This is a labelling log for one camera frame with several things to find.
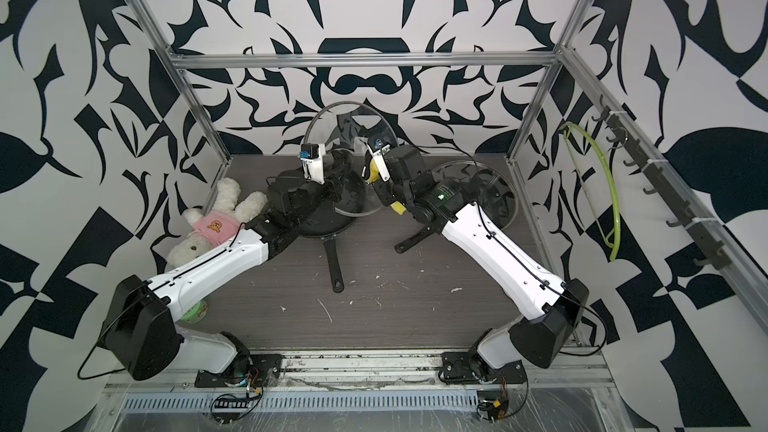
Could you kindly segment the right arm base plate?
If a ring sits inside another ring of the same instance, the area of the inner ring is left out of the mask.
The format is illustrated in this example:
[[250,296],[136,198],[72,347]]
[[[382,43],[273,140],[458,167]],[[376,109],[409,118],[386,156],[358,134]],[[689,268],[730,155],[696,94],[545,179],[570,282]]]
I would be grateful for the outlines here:
[[448,385],[518,385],[527,381],[527,374],[521,361],[493,369],[476,353],[443,352],[438,379]]

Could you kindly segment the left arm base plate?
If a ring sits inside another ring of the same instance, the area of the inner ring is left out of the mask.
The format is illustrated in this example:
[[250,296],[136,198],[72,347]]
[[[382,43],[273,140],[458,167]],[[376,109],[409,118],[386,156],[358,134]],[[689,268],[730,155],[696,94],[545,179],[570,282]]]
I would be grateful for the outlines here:
[[238,355],[224,372],[199,371],[194,386],[200,389],[262,387],[275,383],[282,373],[284,356],[275,353]]

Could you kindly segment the yellow cleaning cloth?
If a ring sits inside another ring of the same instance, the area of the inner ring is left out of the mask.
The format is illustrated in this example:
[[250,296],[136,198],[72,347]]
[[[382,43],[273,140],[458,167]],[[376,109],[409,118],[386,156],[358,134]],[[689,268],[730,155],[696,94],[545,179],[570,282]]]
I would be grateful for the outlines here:
[[[374,160],[371,160],[370,166],[369,166],[369,175],[366,179],[367,184],[374,184],[376,181],[380,179],[380,173],[379,169],[375,163]],[[398,215],[403,215],[406,212],[406,208],[403,204],[401,204],[398,201],[393,202],[390,207],[393,211],[395,211]]]

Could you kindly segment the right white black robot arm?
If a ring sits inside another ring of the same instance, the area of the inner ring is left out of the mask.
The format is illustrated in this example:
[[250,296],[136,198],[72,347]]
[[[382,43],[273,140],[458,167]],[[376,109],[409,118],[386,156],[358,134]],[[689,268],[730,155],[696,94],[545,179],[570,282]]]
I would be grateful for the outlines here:
[[412,145],[369,149],[365,178],[386,206],[397,205],[468,254],[516,305],[519,316],[479,339],[480,368],[499,370],[525,359],[549,367],[587,308],[589,290],[565,280],[523,251],[492,220],[482,204],[488,180],[480,173],[437,180]]

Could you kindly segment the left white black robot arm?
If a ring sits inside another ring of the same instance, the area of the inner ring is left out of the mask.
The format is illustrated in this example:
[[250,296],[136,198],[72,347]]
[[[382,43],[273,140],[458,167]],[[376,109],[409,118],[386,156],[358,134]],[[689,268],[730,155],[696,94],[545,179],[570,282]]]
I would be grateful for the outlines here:
[[186,214],[199,238],[213,240],[213,246],[150,279],[132,275],[121,281],[97,346],[137,381],[167,369],[195,369],[242,385],[253,370],[247,347],[228,332],[201,333],[180,322],[210,293],[284,252],[311,221],[327,224],[326,213],[341,205],[354,212],[364,208],[371,169],[358,166],[350,152],[301,162],[301,168],[274,177],[266,192],[247,198],[235,180],[222,179],[208,215]]

